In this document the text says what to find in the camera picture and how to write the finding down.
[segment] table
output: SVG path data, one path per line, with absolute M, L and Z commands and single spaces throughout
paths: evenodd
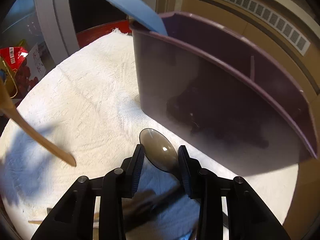
M 77 161 L 76 168 L 68 166 L 11 120 L 5 127 L 0 138 L 1 196 L 12 223 L 25 240 L 38 227 L 28 220 L 44 219 L 46 208 L 53 207 L 79 176 L 101 177 L 119 167 L 124 158 L 133 154 L 143 128 L 158 130 L 176 150 L 186 145 L 192 158 L 218 176 L 236 176 L 142 112 L 132 37 L 119 31 L 99 38 L 60 63 L 28 93 L 18 110 L 27 122 L 71 152 Z M 297 174 L 295 164 L 245 179 L 283 223 Z M 176 183 L 170 174 L 145 161 L 138 192 L 152 188 L 160 194 Z M 159 220 L 145 224 L 143 234 L 168 240 L 182 236 L 196 222 L 198 209 L 185 197 Z M 127 237 L 134 239 L 139 233 L 141 230 L 133 230 Z

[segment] barcode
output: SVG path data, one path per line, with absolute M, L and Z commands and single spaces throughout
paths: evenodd
M 9 53 L 10 53 L 10 58 L 13 58 L 13 57 L 14 57 L 13 47 L 10 47 L 10 48 L 9 48 Z

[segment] wooden utensil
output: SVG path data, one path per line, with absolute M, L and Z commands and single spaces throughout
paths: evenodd
M 49 142 L 46 138 L 44 138 L 41 134 L 39 134 L 36 130 L 34 130 L 27 122 L 23 119 L 23 117 L 17 111 L 17 108 L 13 104 L 2 79 L 0 78 L 0 109 L 2 112 L 9 118 L 11 118 L 17 125 L 21 127 L 31 138 L 33 138 L 36 142 L 41 144 L 44 148 L 46 148 L 53 155 L 57 156 L 61 160 L 65 161 L 69 165 L 76 167 L 76 160 L 74 157 L 61 150 L 59 147 Z

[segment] spoon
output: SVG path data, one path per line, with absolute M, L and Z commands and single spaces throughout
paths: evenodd
M 106 0 L 151 31 L 168 36 L 159 15 L 141 0 Z
M 182 182 L 178 155 L 169 140 L 152 128 L 143 129 L 139 138 L 147 159 L 159 170 L 171 173 Z
M 22 128 L 31 138 L 46 148 L 53 155 L 57 156 L 61 160 L 65 161 L 69 165 L 76 167 L 76 160 L 74 157 L 61 150 L 59 147 L 54 145 L 52 142 L 44 138 L 40 133 L 33 129 L 26 120 L 19 114 L 17 108 L 13 104 L 5 86 L 3 80 L 0 78 L 0 109 L 9 118 L 11 118 L 18 126 Z

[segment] plastic container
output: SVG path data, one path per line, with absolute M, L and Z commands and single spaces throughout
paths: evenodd
M 237 174 L 316 157 L 308 102 L 276 60 L 202 17 L 161 17 L 167 37 L 131 25 L 144 113 Z

